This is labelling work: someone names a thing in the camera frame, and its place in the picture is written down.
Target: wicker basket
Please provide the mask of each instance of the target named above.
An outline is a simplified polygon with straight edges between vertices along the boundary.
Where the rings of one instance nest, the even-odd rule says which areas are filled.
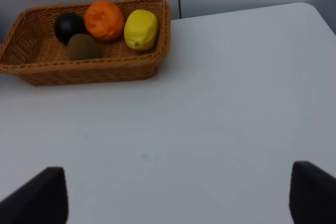
[[[56,17],[65,12],[83,16],[89,4],[33,7],[16,19],[0,48],[0,72],[14,74],[32,85],[63,85],[144,80],[152,77],[170,47],[171,11],[165,0],[115,2],[125,20],[136,9],[153,12],[159,34],[153,49],[130,49],[121,37],[102,44],[101,59],[69,61],[67,48],[54,34]]]

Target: lemon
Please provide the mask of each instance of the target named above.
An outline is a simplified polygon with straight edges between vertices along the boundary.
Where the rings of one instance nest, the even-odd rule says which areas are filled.
[[[157,17],[148,10],[135,10],[125,24],[126,44],[135,50],[148,50],[154,46],[158,34]]]

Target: black fruit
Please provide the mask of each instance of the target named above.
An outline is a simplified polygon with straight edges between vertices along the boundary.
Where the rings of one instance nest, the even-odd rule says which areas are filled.
[[[83,18],[76,13],[64,13],[57,17],[54,31],[58,40],[67,45],[75,34],[87,34]]]
[[[68,44],[69,60],[88,60],[101,57],[98,43],[90,35],[73,35]]]

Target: kiwi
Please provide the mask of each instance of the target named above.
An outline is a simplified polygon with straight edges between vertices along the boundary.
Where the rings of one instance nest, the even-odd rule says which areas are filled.
[[[88,60],[101,57],[98,43],[87,34],[76,34],[68,43],[69,60]]]

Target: black ball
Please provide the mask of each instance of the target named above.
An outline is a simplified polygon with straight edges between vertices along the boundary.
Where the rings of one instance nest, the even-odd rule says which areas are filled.
[[[64,13],[57,17],[54,23],[54,31],[58,40],[67,45],[75,34],[87,34],[85,23],[76,13]]]

